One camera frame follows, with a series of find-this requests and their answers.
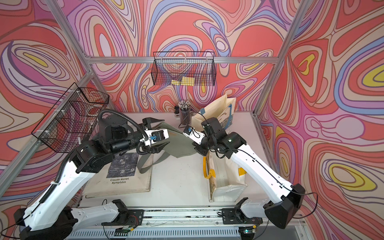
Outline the olive green canvas bag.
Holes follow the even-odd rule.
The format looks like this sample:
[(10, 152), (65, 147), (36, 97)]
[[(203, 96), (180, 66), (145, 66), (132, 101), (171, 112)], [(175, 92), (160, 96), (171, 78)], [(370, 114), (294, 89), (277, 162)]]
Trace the olive green canvas bag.
[(166, 139), (166, 142), (170, 142), (163, 148), (163, 154), (152, 163), (147, 163), (147, 161), (154, 156), (154, 154), (146, 154), (140, 157), (137, 168), (140, 174), (146, 173), (151, 169), (153, 165), (159, 164), (165, 161), (169, 157), (182, 158), (196, 154), (195, 147), (193, 146), (193, 141), (183, 135), (183, 133), (174, 128), (173, 126), (160, 121), (159, 124), (152, 127), (153, 130), (165, 129), (168, 131), (169, 138)]

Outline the cream canvas tote bag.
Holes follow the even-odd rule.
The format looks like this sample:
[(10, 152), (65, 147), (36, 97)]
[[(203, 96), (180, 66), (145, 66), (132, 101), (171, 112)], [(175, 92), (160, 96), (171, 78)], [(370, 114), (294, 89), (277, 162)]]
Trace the cream canvas tote bag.
[(134, 151), (118, 155), (87, 182), (83, 195), (99, 198), (149, 192), (152, 169), (140, 171), (152, 163), (152, 155), (139, 155)]

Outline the white yellow-handled bag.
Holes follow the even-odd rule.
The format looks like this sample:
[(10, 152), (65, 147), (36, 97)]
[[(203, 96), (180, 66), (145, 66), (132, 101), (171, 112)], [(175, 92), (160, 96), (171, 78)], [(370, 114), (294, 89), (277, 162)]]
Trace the white yellow-handled bag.
[(243, 168), (213, 152), (203, 157), (203, 174), (209, 183), (210, 202), (235, 202), (248, 186)]

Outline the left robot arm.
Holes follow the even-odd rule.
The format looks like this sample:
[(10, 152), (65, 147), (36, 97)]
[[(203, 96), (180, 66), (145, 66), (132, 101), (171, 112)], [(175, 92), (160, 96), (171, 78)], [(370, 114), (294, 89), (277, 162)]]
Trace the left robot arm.
[(128, 116), (104, 109), (98, 114), (98, 134), (71, 150), (56, 178), (30, 207), (15, 212), (15, 225), (23, 227), (21, 240), (63, 240), (72, 232), (93, 225), (139, 225), (137, 217), (121, 200), (86, 209), (68, 206), (69, 200), (116, 155), (135, 150), (139, 155), (157, 154), (169, 143), (166, 129), (154, 130), (154, 118), (138, 124)]

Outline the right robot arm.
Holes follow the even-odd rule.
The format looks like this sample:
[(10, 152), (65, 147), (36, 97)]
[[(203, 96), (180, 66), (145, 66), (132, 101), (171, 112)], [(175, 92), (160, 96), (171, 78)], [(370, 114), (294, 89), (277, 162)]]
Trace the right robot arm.
[(214, 152), (243, 168), (265, 191), (269, 202), (263, 205), (268, 220), (280, 229), (285, 229), (301, 208), (304, 197), (309, 195), (300, 184), (292, 184), (269, 167), (252, 150), (238, 133), (227, 133), (217, 118), (202, 122), (198, 132), (185, 126), (183, 134), (193, 141), (195, 150), (202, 156)]

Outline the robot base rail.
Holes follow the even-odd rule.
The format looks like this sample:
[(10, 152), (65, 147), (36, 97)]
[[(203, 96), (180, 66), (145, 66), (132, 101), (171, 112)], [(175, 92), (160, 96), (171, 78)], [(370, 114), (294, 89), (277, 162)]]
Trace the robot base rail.
[(284, 230), (266, 218), (250, 224), (224, 224), (223, 207), (146, 208), (143, 221), (132, 232), (122, 226), (88, 227), (69, 240), (311, 240), (304, 220), (293, 220)]

